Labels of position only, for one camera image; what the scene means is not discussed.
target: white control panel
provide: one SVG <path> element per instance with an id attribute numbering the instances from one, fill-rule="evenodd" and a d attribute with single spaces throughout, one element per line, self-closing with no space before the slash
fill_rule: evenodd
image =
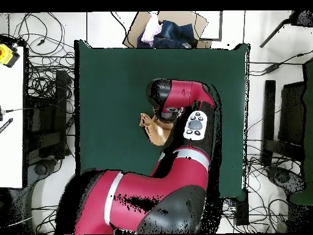
<path id="1" fill-rule="evenodd" d="M 202 111 L 194 111 L 189 116 L 185 125 L 183 137 L 192 141 L 199 141 L 204 138 L 208 118 Z"/>

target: cardboard box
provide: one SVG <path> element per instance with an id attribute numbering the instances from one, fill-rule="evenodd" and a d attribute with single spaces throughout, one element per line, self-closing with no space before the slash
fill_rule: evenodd
<path id="1" fill-rule="evenodd" d="M 145 30 L 145 26 L 150 20 L 150 17 L 151 16 L 148 12 L 137 13 L 127 34 L 127 37 L 124 39 L 123 44 L 125 46 L 132 48 L 131 45 L 133 45 L 135 48 L 137 48 L 138 37 Z M 191 23 L 193 25 L 194 38 L 197 40 L 199 40 L 199 36 L 201 36 L 204 28 L 207 25 L 207 20 L 205 18 L 190 11 L 160 11 L 158 18 L 160 23 L 166 20 L 172 21 L 179 26 Z M 211 43 L 211 40 L 200 40 L 198 41 L 197 48 L 210 48 Z"/>

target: dark green table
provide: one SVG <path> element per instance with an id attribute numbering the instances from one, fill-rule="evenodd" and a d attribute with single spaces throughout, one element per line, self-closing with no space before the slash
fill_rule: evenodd
<path id="1" fill-rule="evenodd" d="M 160 147 L 139 127 L 152 113 L 145 87 L 154 78 L 214 84 L 222 102 L 221 196 L 240 196 L 248 46 L 237 50 L 93 49 L 79 42 L 81 170 L 150 174 Z"/>

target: white stripe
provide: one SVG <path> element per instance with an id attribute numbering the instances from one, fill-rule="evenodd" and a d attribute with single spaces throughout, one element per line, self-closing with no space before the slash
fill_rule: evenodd
<path id="1" fill-rule="evenodd" d="M 117 186 L 119 185 L 119 182 L 123 176 L 124 175 L 121 172 L 119 174 L 117 174 L 117 176 L 113 180 L 113 183 L 111 184 L 108 196 L 106 197 L 106 201 L 105 201 L 105 223 L 107 225 L 110 224 L 110 213 L 111 213 L 111 208 L 112 208 L 112 203 L 113 203 L 115 191 L 116 191 Z"/>
<path id="2" fill-rule="evenodd" d="M 165 138 L 163 129 L 159 125 L 157 125 L 156 128 L 158 129 L 159 136 L 161 137 L 162 141 L 165 143 L 166 138 Z"/>
<path id="3" fill-rule="evenodd" d="M 162 152 L 162 153 L 161 153 L 161 156 L 159 157 L 158 162 L 159 162 L 161 159 L 163 159 L 163 158 L 164 158 L 164 156 L 165 156 L 165 154 L 164 154 L 164 152 Z"/>
<path id="4" fill-rule="evenodd" d="M 210 162 L 206 158 L 205 155 L 200 153 L 199 151 L 195 151 L 194 149 L 179 149 L 174 152 L 178 152 L 177 158 L 191 158 L 192 160 L 196 160 L 199 163 L 203 164 L 205 168 L 208 170 L 208 166 Z"/>

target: red robot arm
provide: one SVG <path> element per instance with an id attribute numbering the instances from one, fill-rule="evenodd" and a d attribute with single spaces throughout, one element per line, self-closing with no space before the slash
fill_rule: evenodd
<path id="1" fill-rule="evenodd" d="M 208 87 L 193 81 L 153 80 L 147 98 L 159 119 L 175 121 L 155 169 L 150 176 L 116 170 L 89 172 L 94 176 L 81 198 L 75 234 L 112 234 L 114 228 L 137 234 L 199 230 L 215 103 Z"/>

